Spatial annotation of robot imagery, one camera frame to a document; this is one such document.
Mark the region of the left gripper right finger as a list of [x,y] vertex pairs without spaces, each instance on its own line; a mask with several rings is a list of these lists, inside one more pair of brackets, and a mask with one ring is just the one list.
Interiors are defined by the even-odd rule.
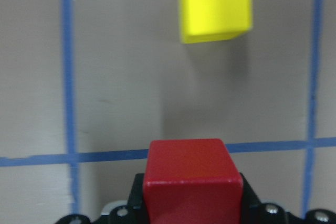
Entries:
[[313,209],[303,217],[274,202],[262,202],[243,174],[243,194],[240,204],[240,224],[335,224],[335,212]]

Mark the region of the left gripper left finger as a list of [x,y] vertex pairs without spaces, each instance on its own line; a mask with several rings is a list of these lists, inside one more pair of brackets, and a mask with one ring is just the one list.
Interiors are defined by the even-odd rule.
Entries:
[[135,175],[127,200],[118,200],[106,204],[96,220],[81,214],[66,215],[56,221],[58,224],[70,223],[147,223],[147,208],[143,198],[144,174]]

